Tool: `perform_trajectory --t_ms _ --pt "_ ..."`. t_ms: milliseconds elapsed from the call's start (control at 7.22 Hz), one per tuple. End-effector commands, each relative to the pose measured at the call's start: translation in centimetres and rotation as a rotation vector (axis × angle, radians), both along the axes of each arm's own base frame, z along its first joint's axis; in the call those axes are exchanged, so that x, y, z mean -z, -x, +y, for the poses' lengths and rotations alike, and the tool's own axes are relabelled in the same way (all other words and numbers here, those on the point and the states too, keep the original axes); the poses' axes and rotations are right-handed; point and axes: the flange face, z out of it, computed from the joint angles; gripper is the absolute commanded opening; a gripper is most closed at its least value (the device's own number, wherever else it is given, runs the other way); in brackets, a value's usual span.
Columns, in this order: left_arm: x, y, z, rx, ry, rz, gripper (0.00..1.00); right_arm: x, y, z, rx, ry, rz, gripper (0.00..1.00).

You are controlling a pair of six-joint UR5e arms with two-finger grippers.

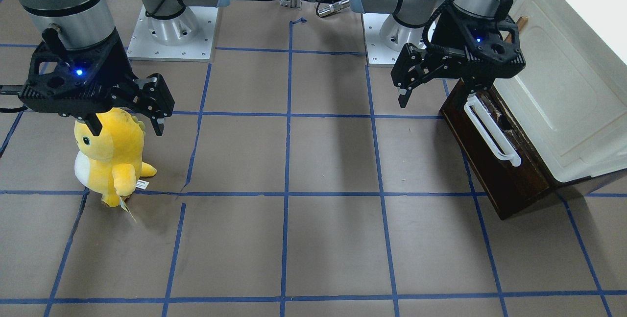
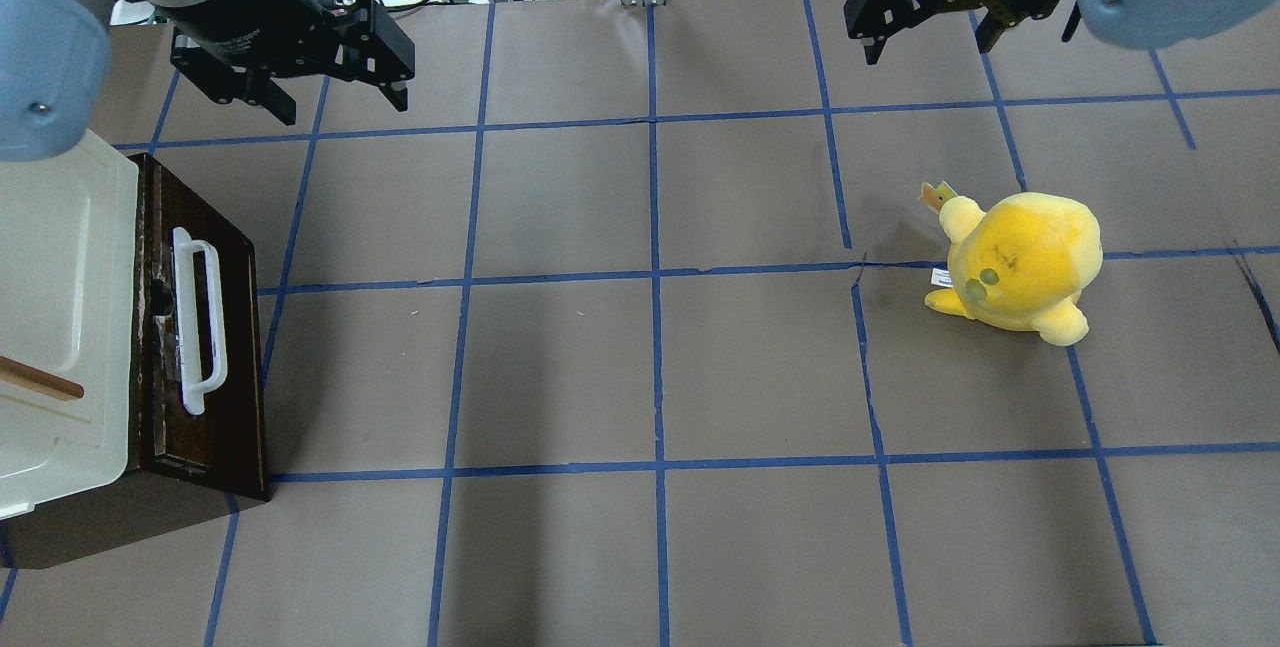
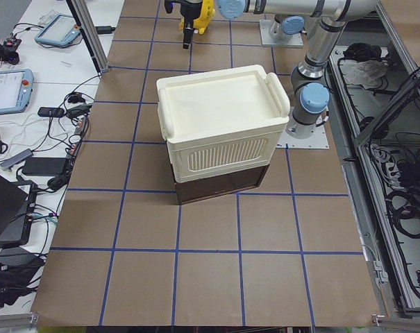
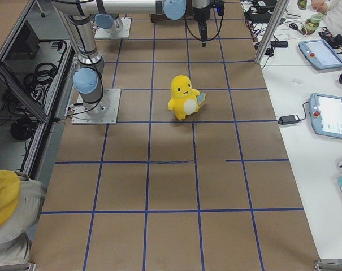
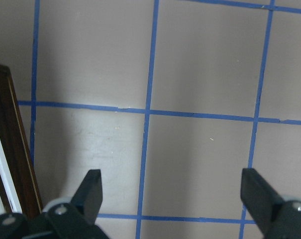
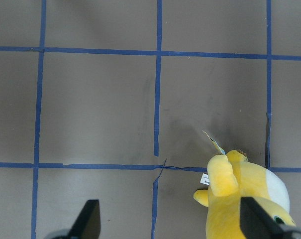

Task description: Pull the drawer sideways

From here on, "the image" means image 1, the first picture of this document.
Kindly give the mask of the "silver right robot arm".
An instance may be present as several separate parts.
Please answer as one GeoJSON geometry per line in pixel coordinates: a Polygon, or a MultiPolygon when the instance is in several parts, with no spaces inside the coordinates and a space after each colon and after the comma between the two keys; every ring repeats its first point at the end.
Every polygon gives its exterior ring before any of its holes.
{"type": "Polygon", "coordinates": [[[142,0],[126,49],[105,0],[18,0],[41,34],[27,79],[3,85],[2,95],[17,96],[22,111],[55,113],[84,122],[98,136],[98,114],[125,107],[150,119],[161,136],[174,98],[161,74],[146,78],[132,71],[130,58],[210,60],[215,13],[231,0],[142,0]]]}

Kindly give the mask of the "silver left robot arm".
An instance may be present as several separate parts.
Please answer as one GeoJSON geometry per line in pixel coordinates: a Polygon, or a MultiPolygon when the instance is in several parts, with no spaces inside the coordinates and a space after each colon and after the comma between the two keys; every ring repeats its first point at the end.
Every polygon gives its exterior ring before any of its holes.
{"type": "Polygon", "coordinates": [[[392,67],[399,106],[406,107],[419,85],[435,78],[463,82],[458,105],[497,79],[526,67],[519,29],[510,17],[515,0],[351,0],[356,13],[390,14],[402,27],[421,33],[420,48],[403,43],[392,67]]]}

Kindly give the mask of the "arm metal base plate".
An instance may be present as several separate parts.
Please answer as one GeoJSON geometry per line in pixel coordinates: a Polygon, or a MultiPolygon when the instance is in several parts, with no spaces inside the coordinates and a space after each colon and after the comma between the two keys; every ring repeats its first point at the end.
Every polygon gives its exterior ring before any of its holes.
{"type": "Polygon", "coordinates": [[[131,60],[210,62],[214,51],[219,9],[186,7],[181,16],[157,20],[141,9],[130,39],[131,60]]]}
{"type": "Polygon", "coordinates": [[[392,67],[406,43],[414,44],[420,51],[425,50],[421,27],[403,26],[392,14],[365,13],[362,18],[369,65],[392,67]]]}

